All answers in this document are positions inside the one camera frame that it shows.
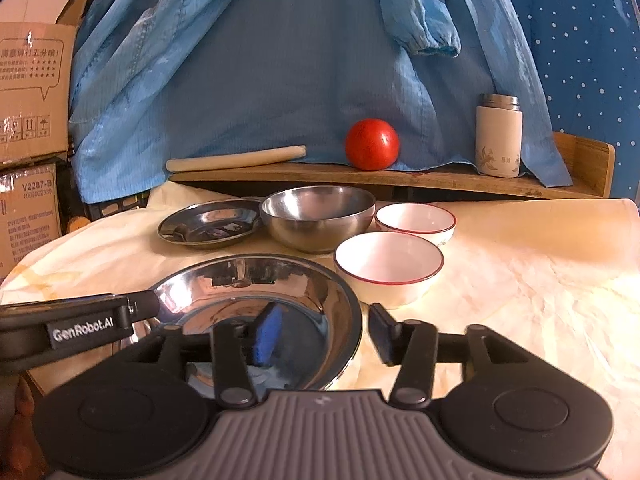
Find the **blue cloth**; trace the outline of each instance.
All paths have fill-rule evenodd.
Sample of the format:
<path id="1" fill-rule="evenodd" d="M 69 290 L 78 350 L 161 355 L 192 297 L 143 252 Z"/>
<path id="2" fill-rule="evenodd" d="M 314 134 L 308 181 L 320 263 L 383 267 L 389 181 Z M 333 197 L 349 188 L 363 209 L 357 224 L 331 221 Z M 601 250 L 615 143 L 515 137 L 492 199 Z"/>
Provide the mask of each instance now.
<path id="1" fill-rule="evenodd" d="M 496 90 L 522 102 L 526 167 L 571 182 L 509 0 L 95 0 L 76 49 L 87 203 L 161 184 L 169 158 L 306 144 L 306 162 L 345 164 L 367 117 L 398 132 L 395 170 L 472 163 L 478 94 Z"/>
<path id="2" fill-rule="evenodd" d="M 555 131 L 616 149 L 611 196 L 640 181 L 640 30 L 632 0 L 512 0 Z"/>

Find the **tomato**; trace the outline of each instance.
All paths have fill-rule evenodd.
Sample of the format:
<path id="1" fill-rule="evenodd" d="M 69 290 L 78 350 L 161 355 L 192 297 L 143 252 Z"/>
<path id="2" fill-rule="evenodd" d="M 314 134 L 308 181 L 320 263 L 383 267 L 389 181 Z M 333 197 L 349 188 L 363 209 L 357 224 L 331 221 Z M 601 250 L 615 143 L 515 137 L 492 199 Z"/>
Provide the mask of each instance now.
<path id="1" fill-rule="evenodd" d="M 391 124 L 364 119 L 349 130 L 344 150 L 349 162 L 359 170 L 384 170 L 398 158 L 400 140 Z"/>

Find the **thermos lid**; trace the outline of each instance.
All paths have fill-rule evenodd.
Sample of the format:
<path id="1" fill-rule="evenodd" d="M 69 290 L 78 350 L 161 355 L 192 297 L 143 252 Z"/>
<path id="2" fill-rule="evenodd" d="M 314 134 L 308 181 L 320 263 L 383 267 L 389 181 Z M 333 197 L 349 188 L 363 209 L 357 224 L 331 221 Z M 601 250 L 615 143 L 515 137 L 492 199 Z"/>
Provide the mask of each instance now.
<path id="1" fill-rule="evenodd" d="M 513 95 L 481 94 L 482 106 L 504 108 L 506 110 L 520 110 L 520 102 Z"/>

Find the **plate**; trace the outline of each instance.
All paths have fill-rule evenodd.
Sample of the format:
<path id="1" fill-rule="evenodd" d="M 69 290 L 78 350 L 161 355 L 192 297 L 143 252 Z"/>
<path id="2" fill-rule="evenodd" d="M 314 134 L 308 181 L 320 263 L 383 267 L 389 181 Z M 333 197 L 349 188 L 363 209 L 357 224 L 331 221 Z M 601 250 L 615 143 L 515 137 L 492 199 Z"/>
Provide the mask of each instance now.
<path id="1" fill-rule="evenodd" d="M 160 222 L 158 235 L 172 244 L 212 249 L 236 244 L 260 227 L 260 201 L 232 198 L 180 209 Z"/>
<path id="2" fill-rule="evenodd" d="M 330 387 L 354 358 L 362 337 L 361 306 L 349 285 L 303 258 L 217 258 L 188 267 L 152 290 L 161 301 L 152 324 L 177 323 L 187 334 L 251 320 L 271 307 L 269 321 L 261 324 L 264 337 L 253 348 L 259 358 L 248 369 L 259 396 L 267 389 Z M 187 380 L 203 396 L 213 395 L 210 363 L 190 363 Z"/>

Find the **white thermos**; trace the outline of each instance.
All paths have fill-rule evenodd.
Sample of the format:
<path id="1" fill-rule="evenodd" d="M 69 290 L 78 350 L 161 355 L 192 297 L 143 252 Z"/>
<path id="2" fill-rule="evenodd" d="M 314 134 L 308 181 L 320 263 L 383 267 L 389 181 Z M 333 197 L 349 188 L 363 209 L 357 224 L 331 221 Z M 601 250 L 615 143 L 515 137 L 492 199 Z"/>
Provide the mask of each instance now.
<path id="1" fill-rule="evenodd" d="M 476 108 L 476 167 L 503 178 L 518 176 L 522 145 L 522 112 L 518 98 L 482 94 Z"/>

